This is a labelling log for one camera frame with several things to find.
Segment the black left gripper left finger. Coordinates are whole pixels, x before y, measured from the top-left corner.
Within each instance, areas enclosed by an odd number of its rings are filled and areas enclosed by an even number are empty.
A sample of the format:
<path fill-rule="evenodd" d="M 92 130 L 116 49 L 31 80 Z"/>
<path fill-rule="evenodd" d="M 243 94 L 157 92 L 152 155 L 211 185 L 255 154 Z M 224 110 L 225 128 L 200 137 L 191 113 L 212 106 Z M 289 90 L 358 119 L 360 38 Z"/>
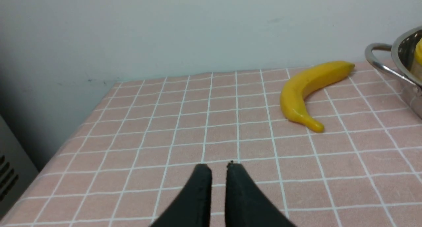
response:
<path fill-rule="evenodd" d="M 212 171 L 197 164 L 180 193 L 152 224 L 152 227 L 209 227 Z"/>

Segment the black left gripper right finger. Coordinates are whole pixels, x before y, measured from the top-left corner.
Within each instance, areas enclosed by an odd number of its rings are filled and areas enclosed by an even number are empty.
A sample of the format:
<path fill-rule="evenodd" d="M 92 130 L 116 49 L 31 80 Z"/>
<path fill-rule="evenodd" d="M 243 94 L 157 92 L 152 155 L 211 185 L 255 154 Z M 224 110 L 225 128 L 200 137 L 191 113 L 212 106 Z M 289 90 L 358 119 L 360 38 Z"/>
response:
<path fill-rule="evenodd" d="M 226 170 L 226 227 L 294 227 L 238 163 Z"/>

